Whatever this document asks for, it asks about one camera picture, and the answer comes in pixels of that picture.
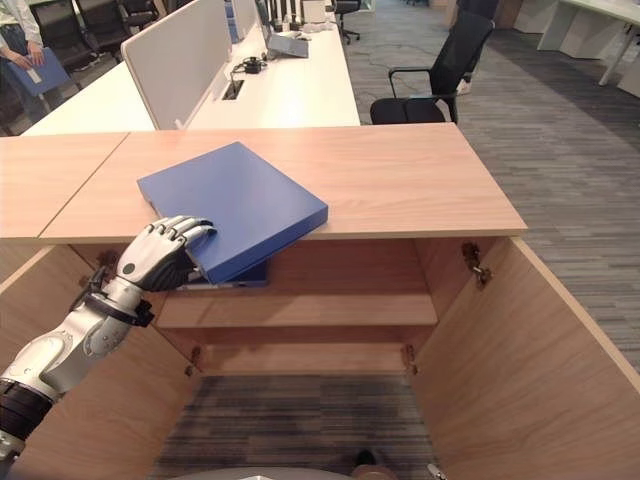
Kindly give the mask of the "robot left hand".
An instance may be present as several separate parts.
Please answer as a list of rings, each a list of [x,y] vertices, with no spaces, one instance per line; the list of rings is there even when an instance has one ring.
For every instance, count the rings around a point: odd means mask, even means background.
[[[188,215],[148,224],[120,256],[116,276],[147,292],[162,292],[201,276],[187,248],[216,233],[210,220]]]

